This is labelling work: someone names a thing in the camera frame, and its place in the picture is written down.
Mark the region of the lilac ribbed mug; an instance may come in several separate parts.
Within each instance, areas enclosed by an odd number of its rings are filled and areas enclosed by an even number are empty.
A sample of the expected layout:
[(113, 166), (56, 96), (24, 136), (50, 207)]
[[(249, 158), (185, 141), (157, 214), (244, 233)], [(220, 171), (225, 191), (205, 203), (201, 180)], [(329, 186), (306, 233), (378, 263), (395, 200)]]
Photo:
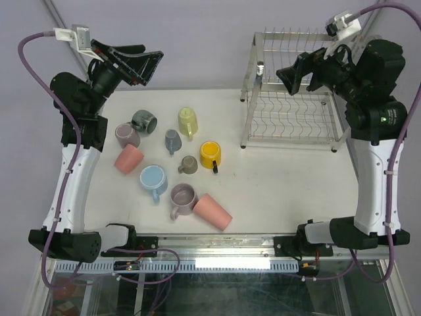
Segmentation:
[(199, 201), (197, 192), (189, 184), (177, 184), (170, 193), (172, 210), (170, 218), (175, 221), (179, 216), (188, 216)]

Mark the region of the pink tall tumbler cup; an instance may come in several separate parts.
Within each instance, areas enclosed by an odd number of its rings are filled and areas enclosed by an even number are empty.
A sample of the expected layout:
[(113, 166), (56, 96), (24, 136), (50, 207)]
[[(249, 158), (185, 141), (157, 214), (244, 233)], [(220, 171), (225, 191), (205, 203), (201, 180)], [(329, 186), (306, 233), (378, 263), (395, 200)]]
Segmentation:
[(232, 216), (209, 194), (199, 199), (193, 212), (220, 231), (224, 231), (232, 221)]

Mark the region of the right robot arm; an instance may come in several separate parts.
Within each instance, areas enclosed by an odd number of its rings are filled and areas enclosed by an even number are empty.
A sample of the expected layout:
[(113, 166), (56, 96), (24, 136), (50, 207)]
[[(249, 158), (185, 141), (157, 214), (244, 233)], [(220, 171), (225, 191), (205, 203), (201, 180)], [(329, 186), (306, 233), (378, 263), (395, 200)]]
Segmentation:
[(308, 91), (325, 87), (345, 100), (345, 117), (357, 153), (355, 215), (300, 224), (293, 240), (300, 254), (308, 255), (323, 244), (367, 250), (410, 242), (397, 213), (397, 173), (407, 110), (392, 94), (404, 67), (400, 45), (374, 39), (357, 63), (350, 48), (341, 44), (331, 55), (326, 48), (305, 52), (291, 66), (277, 70), (291, 95), (299, 91), (302, 78), (311, 75)]

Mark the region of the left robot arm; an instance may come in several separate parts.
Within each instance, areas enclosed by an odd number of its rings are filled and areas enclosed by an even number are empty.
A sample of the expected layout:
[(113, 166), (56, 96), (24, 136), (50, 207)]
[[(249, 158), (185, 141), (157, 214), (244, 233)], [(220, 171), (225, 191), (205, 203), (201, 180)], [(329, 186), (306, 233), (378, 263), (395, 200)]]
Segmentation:
[(148, 52), (144, 45), (109, 46), (95, 39), (97, 55), (83, 81), (60, 72), (48, 92), (62, 115), (62, 165), (52, 208), (40, 229), (32, 229), (28, 241), (43, 258), (92, 263), (106, 251), (122, 255), (136, 252), (136, 229), (130, 224), (111, 223), (85, 230), (84, 213), (89, 186), (107, 135), (108, 120), (100, 115), (103, 105), (121, 82), (146, 86), (164, 57)]

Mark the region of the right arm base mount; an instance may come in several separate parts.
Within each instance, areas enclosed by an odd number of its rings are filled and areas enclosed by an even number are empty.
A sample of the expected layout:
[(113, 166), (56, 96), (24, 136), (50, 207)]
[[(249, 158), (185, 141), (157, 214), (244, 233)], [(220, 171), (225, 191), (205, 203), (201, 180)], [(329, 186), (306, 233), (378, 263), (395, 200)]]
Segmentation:
[(274, 254), (276, 257), (290, 257), (297, 261), (302, 261), (303, 257), (332, 257), (333, 249), (326, 244), (311, 244), (305, 235), (305, 226), (313, 224), (310, 219), (306, 224), (300, 224), (294, 236), (275, 236)]

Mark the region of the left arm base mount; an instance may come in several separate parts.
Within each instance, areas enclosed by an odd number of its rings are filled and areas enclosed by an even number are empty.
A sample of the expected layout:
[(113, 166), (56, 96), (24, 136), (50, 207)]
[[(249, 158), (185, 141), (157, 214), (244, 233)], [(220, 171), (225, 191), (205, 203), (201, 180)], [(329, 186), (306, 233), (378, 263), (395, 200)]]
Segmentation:
[(101, 244), (101, 257), (134, 257), (139, 250), (158, 248), (158, 236), (139, 235), (134, 225), (112, 223), (99, 230), (105, 243)]

